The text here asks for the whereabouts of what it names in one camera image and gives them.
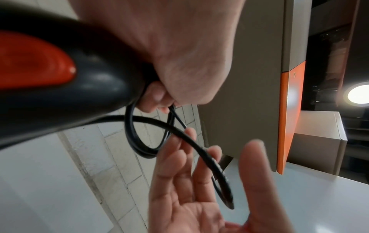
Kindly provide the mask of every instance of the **orange button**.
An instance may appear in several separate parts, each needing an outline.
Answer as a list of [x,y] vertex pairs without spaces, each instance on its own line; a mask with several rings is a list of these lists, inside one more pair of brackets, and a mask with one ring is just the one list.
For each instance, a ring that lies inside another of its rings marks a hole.
[[0,31],[0,89],[60,85],[76,73],[73,60],[39,38]]

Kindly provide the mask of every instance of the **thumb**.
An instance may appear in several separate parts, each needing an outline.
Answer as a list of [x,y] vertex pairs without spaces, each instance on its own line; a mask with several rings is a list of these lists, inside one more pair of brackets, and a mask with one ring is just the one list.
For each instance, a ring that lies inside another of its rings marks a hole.
[[246,227],[290,229],[287,214],[278,198],[264,143],[261,140],[250,141],[243,148],[239,159],[239,175],[250,209]]

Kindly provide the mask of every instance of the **orange panel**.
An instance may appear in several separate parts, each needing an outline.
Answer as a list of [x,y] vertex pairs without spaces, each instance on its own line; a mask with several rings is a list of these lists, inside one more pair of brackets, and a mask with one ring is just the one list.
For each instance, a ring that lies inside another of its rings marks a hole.
[[289,72],[282,73],[279,100],[279,131],[277,172],[283,174],[291,148],[293,134],[301,110],[301,98],[305,74],[305,62]]
[[39,38],[0,31],[0,89],[59,85],[76,73],[72,59]]

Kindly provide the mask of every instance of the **black cable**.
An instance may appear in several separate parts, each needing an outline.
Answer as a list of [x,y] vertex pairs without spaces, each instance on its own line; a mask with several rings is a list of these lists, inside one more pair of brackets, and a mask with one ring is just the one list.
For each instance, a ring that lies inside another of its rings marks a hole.
[[[128,143],[132,147],[132,149],[140,156],[152,159],[156,157],[160,147],[166,142],[170,134],[174,134],[177,137],[183,139],[190,146],[192,146],[199,154],[199,156],[203,159],[207,167],[213,172],[213,177],[211,178],[214,189],[223,201],[223,203],[230,209],[234,209],[233,204],[233,195],[231,188],[228,184],[227,178],[224,176],[222,169],[218,165],[218,163],[211,157],[206,150],[200,147],[195,141],[193,141],[188,135],[186,135],[183,131],[174,127],[175,118],[180,122],[180,124],[186,128],[186,124],[178,117],[175,113],[174,106],[170,107],[170,112],[168,114],[167,122],[159,121],[153,118],[134,116],[133,110],[135,109],[136,103],[133,103],[126,107],[125,116],[105,116],[95,121],[89,122],[85,125],[89,124],[97,124],[97,123],[106,123],[106,122],[114,122],[114,121],[124,121],[125,123],[125,132],[127,136]],[[151,124],[153,126],[160,127],[165,130],[163,139],[161,140],[159,146],[157,148],[150,148],[146,146],[137,135],[135,127],[133,126],[133,122],[140,122]],[[215,178],[218,180],[219,187],[216,185]]]

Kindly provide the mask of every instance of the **hand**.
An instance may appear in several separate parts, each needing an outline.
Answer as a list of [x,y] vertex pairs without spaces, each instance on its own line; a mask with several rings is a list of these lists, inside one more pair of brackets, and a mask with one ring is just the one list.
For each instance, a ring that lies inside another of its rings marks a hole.
[[245,0],[70,0],[84,21],[102,26],[154,64],[138,107],[144,112],[211,101],[226,79]]
[[[196,140],[194,129],[187,128],[185,133]],[[224,221],[216,202],[211,171],[201,158],[191,176],[192,150],[172,135],[159,151],[149,196],[150,233],[293,232],[278,199],[261,141],[249,142],[239,159],[242,168],[239,173],[250,208],[243,226]],[[222,154],[218,146],[210,147],[208,153],[216,161]]]

